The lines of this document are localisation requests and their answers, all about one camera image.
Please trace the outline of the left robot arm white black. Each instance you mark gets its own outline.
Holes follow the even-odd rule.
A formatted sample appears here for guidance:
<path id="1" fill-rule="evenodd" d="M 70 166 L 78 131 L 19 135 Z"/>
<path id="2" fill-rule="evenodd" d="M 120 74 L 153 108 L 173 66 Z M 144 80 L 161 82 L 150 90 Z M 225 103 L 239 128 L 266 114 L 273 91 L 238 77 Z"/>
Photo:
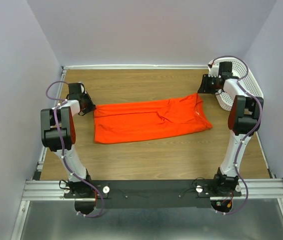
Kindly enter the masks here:
<path id="1" fill-rule="evenodd" d="M 66 98 L 57 98 L 57 106 L 40 111 L 41 142 L 61 160 L 67 180 L 62 189 L 74 197 L 89 198 L 96 190 L 75 148 L 74 116 L 84 116 L 96 109 L 81 82 L 69 83 Z"/>

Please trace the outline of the orange t shirt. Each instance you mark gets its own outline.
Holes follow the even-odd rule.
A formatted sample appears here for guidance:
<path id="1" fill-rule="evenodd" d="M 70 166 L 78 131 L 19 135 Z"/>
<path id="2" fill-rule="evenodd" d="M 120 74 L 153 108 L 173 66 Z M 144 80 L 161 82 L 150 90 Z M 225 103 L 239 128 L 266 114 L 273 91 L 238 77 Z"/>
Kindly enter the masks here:
<path id="1" fill-rule="evenodd" d="M 163 100 L 98 105 L 94 141 L 118 144 L 164 139 L 210 130 L 197 93 Z"/>

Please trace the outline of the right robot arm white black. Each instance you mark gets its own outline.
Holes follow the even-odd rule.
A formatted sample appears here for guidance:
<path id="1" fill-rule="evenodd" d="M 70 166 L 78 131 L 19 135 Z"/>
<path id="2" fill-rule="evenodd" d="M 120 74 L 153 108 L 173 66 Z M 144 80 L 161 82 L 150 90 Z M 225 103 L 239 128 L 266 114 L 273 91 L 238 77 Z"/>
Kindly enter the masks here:
<path id="1" fill-rule="evenodd" d="M 230 131 L 228 147 L 210 187 L 215 195 L 223 196 L 234 191 L 241 179 L 241 162 L 249 141 L 261 125 L 264 99 L 253 95 L 241 84 L 242 79 L 233 74 L 232 62 L 224 61 L 215 65 L 211 61 L 208 69 L 197 92 L 225 92 L 233 101 L 227 121 Z"/>

